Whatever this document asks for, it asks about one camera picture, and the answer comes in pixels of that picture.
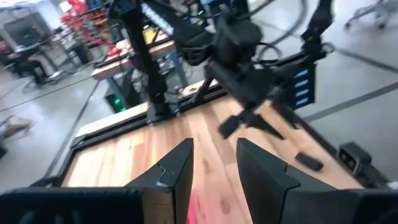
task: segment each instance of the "gray floor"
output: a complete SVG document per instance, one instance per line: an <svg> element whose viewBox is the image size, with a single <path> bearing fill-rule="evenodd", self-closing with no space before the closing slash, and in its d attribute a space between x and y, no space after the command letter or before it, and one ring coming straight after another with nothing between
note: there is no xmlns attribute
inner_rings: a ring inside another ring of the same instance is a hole
<svg viewBox="0 0 398 224"><path fill-rule="evenodd" d="M309 0L311 12L317 1ZM254 16L265 41L275 39L289 28L298 14L297 2L276 1ZM394 44L398 37L397 16L391 18L385 30L374 26L373 16L361 19L349 32L343 30L343 24L357 7L373 2L335 0L335 23L325 33L325 40L340 50L398 67L398 45ZM289 37L279 47L289 55L298 52L300 45L300 39ZM0 192L31 184L51 173L49 167L56 172L78 128L111 114L103 100L108 84L97 85L90 79L91 71L92 68L87 68L58 85L28 93L22 92L27 80L12 80L7 73L0 74L0 119L14 115L35 122L27 136L6 140L9 152L0 160ZM317 103L297 112L332 144L356 141L365 147L374 156L375 165L390 179L397 180L395 167L390 166L398 156L395 147L398 145L395 138L398 73L337 51L318 63L317 74ZM196 68L190 83L202 78L201 68Z"/></svg>

